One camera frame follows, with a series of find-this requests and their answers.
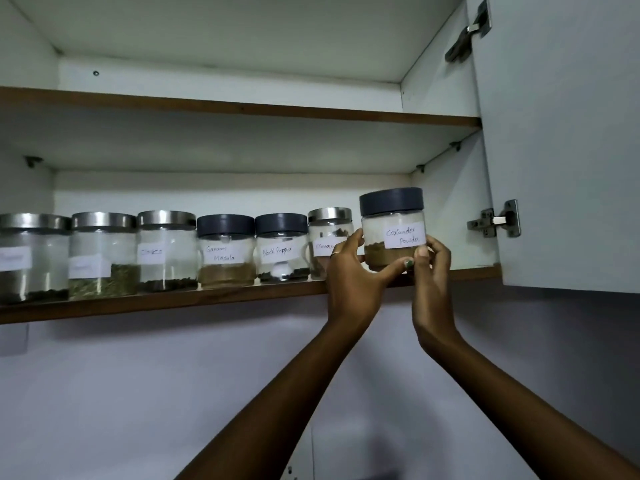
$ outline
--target spice jar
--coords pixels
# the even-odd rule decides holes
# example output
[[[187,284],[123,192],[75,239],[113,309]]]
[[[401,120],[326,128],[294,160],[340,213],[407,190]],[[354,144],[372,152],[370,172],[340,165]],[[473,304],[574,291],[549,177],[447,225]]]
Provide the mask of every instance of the spice jar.
[[[311,242],[311,278],[324,280],[329,257],[336,244],[353,234],[351,209],[324,207],[308,213]]]
[[[372,271],[380,271],[398,258],[413,256],[426,244],[422,189],[380,190],[360,196],[364,231],[364,258]]]
[[[249,216],[217,214],[198,217],[204,289],[250,286],[255,281],[255,220]]]
[[[0,305],[68,298],[71,219],[0,216]]]
[[[196,290],[198,238],[196,216],[178,210],[138,214],[140,293]]]
[[[115,212],[71,216],[69,298],[112,298],[135,294],[140,278],[136,218]]]
[[[307,281],[309,263],[307,217],[302,214],[265,214],[255,218],[258,277],[261,283]]]

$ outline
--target wooden shelf edge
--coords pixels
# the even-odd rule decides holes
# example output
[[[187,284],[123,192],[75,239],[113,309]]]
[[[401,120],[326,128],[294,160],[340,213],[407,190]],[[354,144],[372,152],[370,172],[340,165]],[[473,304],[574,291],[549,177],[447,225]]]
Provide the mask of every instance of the wooden shelf edge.
[[[457,269],[451,272],[452,281],[485,280],[500,278],[500,265]],[[412,286],[412,279],[400,276],[390,287]],[[38,305],[14,305],[0,308],[0,324],[27,323],[66,318],[113,315],[188,306],[216,305],[240,301],[256,301],[274,298],[313,296],[326,293],[324,281],[283,283],[215,290],[183,291],[147,295],[123,296],[121,298],[91,299],[84,301],[58,301]]]
[[[472,116],[359,111],[356,109],[334,109],[275,104],[245,104],[226,101],[58,91],[55,89],[10,88],[6,86],[0,86],[0,104],[57,104],[83,107],[110,107],[119,109],[149,109],[153,111],[251,114],[254,116],[281,116],[286,118],[376,121],[380,123],[408,123],[482,128],[481,119]]]

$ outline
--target white cabinet door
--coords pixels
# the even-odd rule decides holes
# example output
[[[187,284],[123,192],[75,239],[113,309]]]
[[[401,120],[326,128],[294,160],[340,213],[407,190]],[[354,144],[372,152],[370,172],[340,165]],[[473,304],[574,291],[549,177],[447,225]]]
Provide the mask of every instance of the white cabinet door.
[[[640,0],[489,1],[473,56],[493,206],[517,199],[522,224],[498,229],[504,282],[640,292]]]

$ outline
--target dark gray lid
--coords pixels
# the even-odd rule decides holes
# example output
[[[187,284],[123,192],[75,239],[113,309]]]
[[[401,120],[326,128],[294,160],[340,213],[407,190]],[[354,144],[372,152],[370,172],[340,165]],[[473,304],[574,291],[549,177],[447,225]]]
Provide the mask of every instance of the dark gray lid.
[[[198,237],[212,234],[255,235],[255,219],[239,214],[198,217]]]
[[[130,230],[136,228],[136,218],[117,212],[79,212],[71,216],[71,229],[83,227],[119,227]]]
[[[419,187],[379,190],[360,196],[362,217],[422,209],[424,209],[424,202],[422,201],[422,189]]]
[[[351,209],[347,207],[323,207],[308,213],[309,222],[325,221],[328,219],[351,220]]]
[[[302,214],[265,214],[255,218],[255,233],[308,232],[307,216]]]
[[[180,210],[146,210],[138,214],[138,226],[169,224],[196,227],[196,216]]]
[[[71,229],[71,219],[69,217],[55,216],[53,214],[16,212],[14,214],[0,215],[0,228],[51,229],[56,231],[66,231]]]

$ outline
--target handwritten label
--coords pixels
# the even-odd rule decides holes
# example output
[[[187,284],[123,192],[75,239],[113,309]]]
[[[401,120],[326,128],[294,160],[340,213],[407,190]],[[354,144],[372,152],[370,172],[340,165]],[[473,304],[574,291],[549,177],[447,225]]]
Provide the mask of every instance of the handwritten label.
[[[412,248],[427,243],[422,222],[412,222],[385,229],[385,249]]]
[[[263,264],[271,264],[281,261],[290,261],[302,256],[300,244],[291,242],[279,242],[260,247],[260,259]]]
[[[202,249],[204,264],[242,264],[248,254],[241,242],[207,244]]]
[[[166,252],[163,242],[140,242],[138,264],[164,264]]]
[[[110,278],[111,262],[101,254],[69,258],[69,279]]]
[[[314,257],[318,256],[331,256],[333,252],[333,248],[339,242],[346,241],[346,237],[338,237],[335,235],[330,235],[327,237],[318,237],[314,239]]]
[[[0,248],[0,271],[31,269],[32,265],[30,247]]]

